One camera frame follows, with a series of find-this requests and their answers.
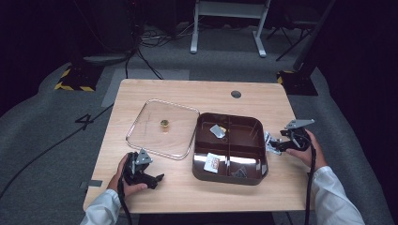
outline chair leg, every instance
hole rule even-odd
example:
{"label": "chair leg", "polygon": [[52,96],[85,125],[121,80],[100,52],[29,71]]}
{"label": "chair leg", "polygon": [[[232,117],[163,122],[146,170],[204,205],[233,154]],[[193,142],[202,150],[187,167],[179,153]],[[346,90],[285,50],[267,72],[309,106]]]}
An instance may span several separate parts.
{"label": "chair leg", "polygon": [[278,30],[279,30],[279,27],[278,27],[278,28],[275,28],[275,29],[272,31],[272,33],[270,33],[270,34],[267,36],[266,39],[270,39],[270,38],[275,34],[275,32],[277,32]]}
{"label": "chair leg", "polygon": [[304,34],[304,29],[301,29],[301,33],[299,34],[299,38],[302,39],[302,35]]}
{"label": "chair leg", "polygon": [[296,43],[294,43],[292,46],[290,46],[289,49],[287,49],[286,51],[284,51],[283,54],[281,54],[281,56],[279,56],[276,61],[279,61],[282,59],[282,57],[284,57],[287,53],[289,53],[293,48],[295,48],[303,39],[305,39],[307,36],[309,36],[312,33],[312,31],[308,32],[307,34],[305,34],[302,38],[300,38]]}
{"label": "chair leg", "polygon": [[293,45],[293,43],[292,43],[292,41],[290,40],[289,36],[286,34],[286,32],[284,32],[283,28],[281,28],[281,30],[282,30],[282,32],[283,32],[283,34],[284,34],[284,36],[286,37],[287,41],[289,41],[289,43],[290,43],[290,46],[292,46],[292,45]]}

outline table leg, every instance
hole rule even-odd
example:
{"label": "table leg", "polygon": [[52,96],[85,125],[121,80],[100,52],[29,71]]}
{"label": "table leg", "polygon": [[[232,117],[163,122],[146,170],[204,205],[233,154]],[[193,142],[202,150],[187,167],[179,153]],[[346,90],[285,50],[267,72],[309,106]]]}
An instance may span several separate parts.
{"label": "table leg", "polygon": [[193,34],[192,34],[192,42],[191,42],[191,53],[198,52],[198,23],[199,23],[199,0],[196,0],[195,4],[195,17],[193,24]]}
{"label": "table leg", "polygon": [[255,41],[255,45],[257,46],[258,53],[260,57],[264,58],[267,56],[266,50],[264,49],[263,42],[261,41],[261,32],[263,30],[264,22],[266,20],[268,9],[269,9],[270,0],[268,0],[264,4],[263,13],[261,14],[260,23],[258,24],[257,31],[253,31],[253,37]]}

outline human hand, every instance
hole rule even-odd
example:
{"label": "human hand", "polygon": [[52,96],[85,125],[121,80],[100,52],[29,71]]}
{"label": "human hand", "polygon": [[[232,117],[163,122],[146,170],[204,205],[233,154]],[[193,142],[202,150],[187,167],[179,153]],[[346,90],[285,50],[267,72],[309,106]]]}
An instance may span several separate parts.
{"label": "human hand", "polygon": [[[310,130],[306,129],[306,131],[307,131],[308,135],[310,136],[311,142],[313,143],[313,146],[316,150],[316,162],[315,162],[314,170],[316,171],[321,167],[328,166],[328,163],[325,160],[321,145],[319,145],[318,140],[316,139],[316,137],[313,135],[313,133]],[[288,149],[286,149],[286,153],[293,157],[301,159],[301,161],[304,162],[305,165],[307,165],[308,167],[311,167],[311,162],[312,162],[311,146],[304,152],[288,148]]]}
{"label": "human hand", "polygon": [[[109,182],[109,185],[108,185],[107,189],[112,189],[112,190],[114,190],[114,191],[117,192],[117,183],[118,183],[118,180],[119,180],[119,178],[120,178],[120,175],[122,174],[123,167],[124,167],[124,164],[126,163],[127,157],[128,157],[128,154],[126,154],[126,155],[120,160],[119,165],[118,165],[118,167],[117,167],[117,172],[116,172],[116,174],[112,177],[111,181]],[[125,192],[125,196],[126,196],[126,197],[128,197],[128,196],[130,196],[131,194],[136,193],[136,192],[138,192],[138,191],[140,191],[140,190],[143,190],[143,189],[147,189],[147,188],[148,188],[148,186],[147,186],[146,184],[137,184],[137,185],[129,186],[129,185],[126,184],[126,182],[124,182],[124,181],[123,181],[123,186],[124,186],[124,192]]]}

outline black cable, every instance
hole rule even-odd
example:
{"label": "black cable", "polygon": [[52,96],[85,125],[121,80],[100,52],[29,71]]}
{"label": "black cable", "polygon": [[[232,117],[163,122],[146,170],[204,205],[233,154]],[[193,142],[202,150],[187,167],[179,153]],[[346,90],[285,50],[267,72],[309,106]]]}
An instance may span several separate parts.
{"label": "black cable", "polygon": [[82,16],[84,23],[86,24],[86,26],[88,27],[88,29],[90,30],[91,34],[94,36],[94,38],[96,39],[96,41],[106,50],[112,52],[112,53],[121,53],[124,54],[123,57],[121,58],[117,58],[117,59],[108,59],[108,60],[100,60],[100,61],[90,61],[90,60],[86,60],[85,61],[87,63],[89,63],[90,65],[94,66],[94,67],[105,67],[105,66],[110,66],[110,65],[115,65],[127,60],[130,60],[130,58],[132,57],[132,52],[133,50],[136,48],[136,41],[134,41],[134,38],[131,39],[131,44],[132,44],[132,50],[128,50],[128,52],[120,52],[120,51],[116,51],[108,46],[106,46],[101,40],[100,38],[97,36],[97,34],[94,32],[94,30],[92,29],[90,23],[88,22],[88,19],[85,17],[85,15],[83,14],[82,10],[80,9],[79,5],[76,3],[75,0],[73,0],[74,5],[77,7],[80,15]]}
{"label": "black cable", "polygon": [[132,58],[133,52],[131,52],[130,57],[126,60],[126,64],[125,64],[125,73],[126,73],[126,79],[129,78],[129,71],[127,70],[127,65],[130,61],[130,59]]}
{"label": "black cable", "polygon": [[117,180],[117,196],[119,197],[120,204],[122,205],[122,208],[126,214],[129,225],[132,225],[132,221],[131,221],[131,215],[130,215],[129,208],[127,207],[126,202],[124,201],[125,192],[124,192],[124,185],[123,185],[123,174],[124,174],[124,171],[126,170],[127,162],[130,161],[131,157],[132,157],[132,154],[129,154],[128,158],[126,159],[126,162],[123,166],[122,173],[120,174],[120,177]]}
{"label": "black cable", "polygon": [[143,34],[142,34],[142,38],[143,39],[156,39],[156,43],[148,43],[145,41],[142,41],[140,43],[140,45],[147,47],[147,48],[154,48],[154,47],[162,47],[164,45],[166,45],[167,43],[169,43],[172,40],[180,40],[186,36],[190,36],[192,35],[192,33],[190,34],[184,34],[187,30],[189,30],[190,27],[193,27],[194,23],[191,23],[189,25],[187,25],[185,28],[181,29],[181,31],[177,32],[176,37],[173,38],[171,36],[166,36],[166,35],[158,35],[158,33],[156,32],[156,30],[146,30]]}
{"label": "black cable", "polygon": [[289,212],[285,212],[285,213],[286,213],[286,215],[287,215],[287,218],[289,219],[290,225],[293,225],[293,220],[292,220],[292,218],[290,217]]}
{"label": "black cable", "polygon": [[161,76],[161,74],[154,69],[152,66],[149,65],[149,62],[144,58],[143,54],[141,53],[140,49],[138,48],[138,57],[140,57],[142,60],[144,60],[144,62],[146,63],[146,65],[153,71],[153,73],[155,73],[155,75],[160,79],[160,80],[164,80],[163,77]]}
{"label": "black cable", "polygon": [[71,138],[72,136],[74,136],[75,134],[77,134],[79,131],[81,131],[82,129],[86,128],[86,126],[88,124],[91,124],[94,122],[94,120],[96,120],[98,117],[100,117],[102,114],[104,114],[106,111],[108,111],[110,108],[112,108],[114,106],[114,104],[110,105],[109,107],[107,107],[105,110],[103,110],[102,112],[100,112],[97,116],[95,116],[92,120],[86,121],[84,123],[84,125],[82,125],[81,127],[79,127],[78,129],[76,129],[75,131],[73,131],[72,133],[70,133],[66,138],[62,139],[61,141],[53,144],[51,147],[47,148],[46,150],[44,150],[43,152],[41,152],[40,154],[38,154],[38,156],[34,157],[32,160],[30,160],[28,163],[26,163],[6,184],[6,186],[4,187],[4,189],[2,190],[2,192],[0,193],[0,200],[3,198],[4,194],[6,193],[6,191],[8,190],[8,188],[11,186],[12,182],[14,182],[14,180],[29,166],[31,165],[34,161],[36,161],[37,159],[41,158],[44,154],[48,153],[50,150],[52,150],[53,148],[55,148],[57,145],[59,145],[60,143],[63,143],[64,141],[66,141],[67,139]]}
{"label": "black cable", "polygon": [[310,174],[308,177],[308,184],[307,184],[307,197],[305,199],[305,221],[304,224],[308,225],[310,224],[310,204],[311,204],[311,186],[313,184],[313,177],[314,177],[314,169],[315,169],[315,163],[316,163],[316,149],[314,148],[313,143],[311,140],[308,138],[295,134],[296,137],[304,139],[306,142],[308,142],[311,146],[311,169],[310,169]]}

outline transparent lid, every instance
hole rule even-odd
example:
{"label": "transparent lid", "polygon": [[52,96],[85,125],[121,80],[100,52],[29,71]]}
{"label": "transparent lid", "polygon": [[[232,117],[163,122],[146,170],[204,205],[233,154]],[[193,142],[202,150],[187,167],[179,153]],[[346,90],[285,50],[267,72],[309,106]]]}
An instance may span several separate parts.
{"label": "transparent lid", "polygon": [[190,152],[199,111],[159,99],[150,99],[126,136],[128,146],[181,160]]}

